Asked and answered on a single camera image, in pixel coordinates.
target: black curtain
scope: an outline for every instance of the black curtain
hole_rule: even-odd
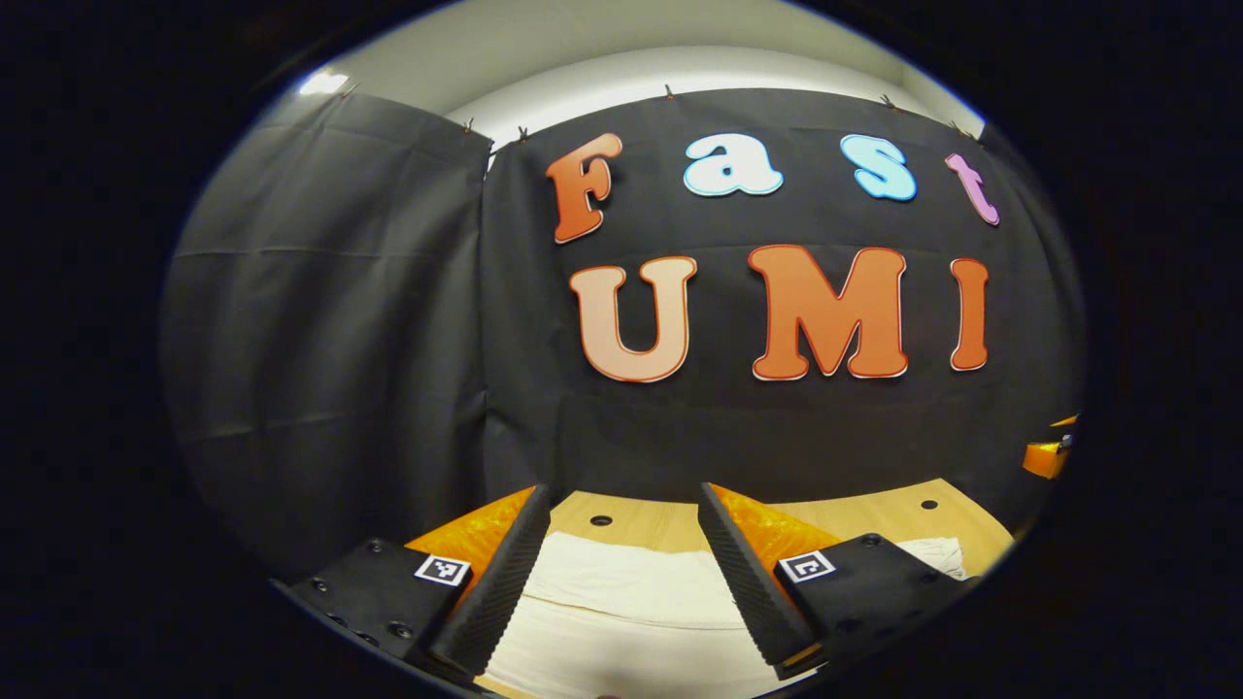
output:
[[[594,233],[554,243],[549,164],[603,133],[612,194]],[[686,147],[716,133],[758,138],[784,183],[772,194],[700,197],[682,184]],[[846,134],[897,146],[917,182],[910,201],[869,197],[840,150]],[[961,154],[982,177],[1001,225],[986,224],[945,163]],[[1080,408],[1085,362],[1075,267],[1038,183],[943,124],[865,100],[787,90],[726,90],[655,98],[587,114],[501,149],[484,188],[482,333],[488,386],[490,483],[531,479],[623,496],[690,500],[711,480],[766,501],[873,493],[946,478],[1008,526],[1030,515],[1048,483],[1021,468],[1025,444]],[[761,245],[807,246],[840,291],[855,254],[897,250],[907,372],[864,381],[813,367],[761,382]],[[648,260],[689,255],[690,348],[681,369],[648,384],[597,372],[579,340],[569,276],[626,271],[620,335],[655,341]],[[988,363],[955,372],[956,257],[989,271]],[[853,354],[854,347],[846,356]],[[802,353],[812,358],[805,340]]]
[[[188,220],[162,310],[174,429],[206,504],[273,573],[486,501],[490,147],[385,100],[291,95]]]

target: orange letter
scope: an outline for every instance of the orange letter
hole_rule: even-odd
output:
[[[609,188],[613,187],[609,164],[595,155],[615,158],[620,152],[622,139],[605,133],[548,165],[544,174],[552,178],[557,190],[557,213],[561,216],[557,230],[553,231],[557,243],[569,243],[592,233],[604,223],[604,213],[592,209],[592,203],[587,200],[588,193],[592,193],[597,201],[608,199]],[[587,164],[584,172],[583,160],[588,158],[592,158],[592,162]]]
[[[984,284],[988,270],[975,260],[950,262],[950,274],[958,280],[958,347],[950,356],[950,366],[958,372],[970,372],[984,366],[988,348],[984,347]]]
[[[895,250],[865,248],[834,294],[829,280],[802,245],[766,245],[748,259],[768,290],[768,347],[752,372],[763,381],[807,376],[798,352],[799,328],[815,353],[820,373],[833,376],[859,331],[859,350],[846,364],[858,378],[891,378],[906,373],[902,354],[902,302],[899,282],[906,260]]]
[[[618,289],[625,284],[622,267],[592,267],[569,277],[578,295],[583,353],[602,374],[617,381],[651,383],[671,376],[686,359],[690,323],[686,318],[686,280],[697,265],[690,257],[659,257],[639,269],[656,299],[656,345],[633,352],[622,345]]]

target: wooden table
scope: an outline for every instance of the wooden table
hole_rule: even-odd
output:
[[[870,532],[895,542],[957,537],[968,576],[987,572],[1014,541],[1001,522],[942,479],[854,498],[771,505],[843,540]],[[613,521],[593,525],[592,519],[600,515]],[[667,553],[710,550],[692,502],[576,491],[552,510],[548,534],[557,531]],[[475,682],[511,699],[532,699],[486,677]]]

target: white cloth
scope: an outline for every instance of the white cloth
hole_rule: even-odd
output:
[[[899,544],[962,580],[957,539]],[[757,697],[779,682],[707,551],[543,542],[486,677],[548,699]]]

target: light blue letter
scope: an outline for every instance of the light blue letter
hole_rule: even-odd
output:
[[[711,155],[723,148],[721,155]],[[758,139],[741,133],[718,133],[686,147],[695,162],[682,182],[700,197],[725,197],[736,189],[747,194],[772,194],[782,184],[781,173],[768,163],[768,149]]]
[[[851,134],[842,139],[842,154],[859,165],[855,182],[876,199],[906,201],[915,197],[915,178],[902,167],[906,155],[884,138]]]

